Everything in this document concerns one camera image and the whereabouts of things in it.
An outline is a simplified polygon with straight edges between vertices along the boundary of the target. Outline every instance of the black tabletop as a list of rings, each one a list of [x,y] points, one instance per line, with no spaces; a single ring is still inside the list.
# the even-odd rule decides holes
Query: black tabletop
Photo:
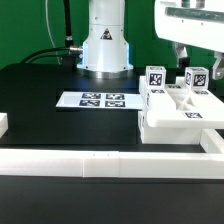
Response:
[[[137,93],[138,75],[95,80],[55,65],[7,66],[0,111],[9,130],[0,147],[201,152],[141,144],[137,111],[56,110],[65,90]],[[2,224],[223,224],[223,207],[223,180],[0,176]]]
[[[139,75],[94,79],[56,65],[14,64],[0,71],[0,111],[9,129],[0,147],[202,152],[194,145],[144,145],[137,110],[57,109],[63,91],[139,93]],[[170,70],[174,82],[178,70]]]

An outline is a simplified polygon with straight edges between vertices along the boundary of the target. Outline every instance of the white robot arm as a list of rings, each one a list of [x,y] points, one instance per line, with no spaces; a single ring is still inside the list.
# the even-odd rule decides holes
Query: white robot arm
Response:
[[[158,37],[176,42],[178,56],[187,58],[185,45],[215,51],[212,77],[224,77],[223,0],[156,0],[155,29]]]

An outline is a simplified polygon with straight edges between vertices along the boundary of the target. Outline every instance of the green background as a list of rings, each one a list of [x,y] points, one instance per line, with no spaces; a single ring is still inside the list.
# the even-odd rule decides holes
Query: green background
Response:
[[[76,45],[88,36],[88,0],[70,0],[73,38]],[[130,63],[135,67],[176,67],[171,42],[157,38],[154,29],[154,0],[126,0],[125,39],[130,44]],[[56,46],[64,46],[63,0],[49,0],[49,16]],[[45,20],[45,0],[0,1],[0,69],[18,63],[29,54],[51,48]],[[191,66],[209,67],[211,51],[188,48]],[[57,63],[43,59],[38,63]]]

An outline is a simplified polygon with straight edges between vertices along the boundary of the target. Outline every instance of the white block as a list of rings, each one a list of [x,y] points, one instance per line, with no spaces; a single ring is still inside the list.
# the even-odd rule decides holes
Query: white block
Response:
[[[199,111],[222,111],[224,113],[223,102],[208,90],[190,91],[190,101]]]
[[[199,144],[200,128],[156,128],[149,127],[139,112],[141,140],[143,144]]]
[[[150,127],[168,128],[224,128],[223,112],[210,111],[148,111]]]
[[[0,175],[83,175],[83,152],[34,149],[1,149]]]
[[[140,76],[139,77],[139,93],[142,97],[142,99],[144,99],[144,95],[145,95],[145,76]]]
[[[118,177],[119,152],[89,152],[83,161],[83,177]]]
[[[206,153],[224,154],[224,140],[214,129],[203,129],[200,144]]]
[[[119,177],[224,179],[224,156],[121,152]]]
[[[0,138],[8,130],[8,118],[6,113],[0,113]]]
[[[175,111],[176,103],[165,89],[150,89],[146,94],[145,103],[149,110]]]
[[[190,89],[207,89],[209,71],[203,67],[187,67],[185,69],[185,83]]]
[[[164,88],[166,69],[163,66],[146,66],[146,85],[148,88]]]

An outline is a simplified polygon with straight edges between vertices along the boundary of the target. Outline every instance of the cable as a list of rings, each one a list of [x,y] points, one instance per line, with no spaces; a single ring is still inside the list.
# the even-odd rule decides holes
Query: cable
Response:
[[[54,54],[52,54],[52,55],[41,55],[41,56],[38,56],[38,57],[33,58],[31,61],[29,61],[28,64],[31,64],[31,63],[33,63],[34,61],[36,61],[36,60],[38,60],[38,59],[41,59],[41,58],[71,57],[71,56],[74,57],[74,58],[79,58],[79,54],[70,54],[70,55],[68,55],[68,54],[59,54],[59,55],[54,55]]]
[[[49,23],[48,0],[45,0],[45,11],[46,11],[46,24],[47,24],[48,35],[50,37],[50,40],[51,40],[51,43],[52,43],[53,48],[56,48],[55,43],[54,43],[54,40],[53,40],[53,37],[52,37],[52,34],[51,34],[51,28],[50,28],[50,23]],[[57,57],[57,61],[58,61],[58,64],[60,65],[60,59],[59,59],[59,57]]]
[[[70,48],[68,48],[68,47],[57,47],[57,48],[51,48],[51,49],[45,49],[45,50],[37,51],[33,54],[30,54],[26,58],[24,58],[20,63],[25,64],[28,60],[30,60],[31,58],[33,58],[37,55],[40,55],[40,54],[49,53],[49,52],[57,52],[57,51],[69,51],[69,50],[70,50]]]
[[[69,0],[64,0],[64,11],[65,11],[65,46],[70,47],[74,44],[72,38],[72,28],[71,28],[71,16],[70,16],[70,2]]]

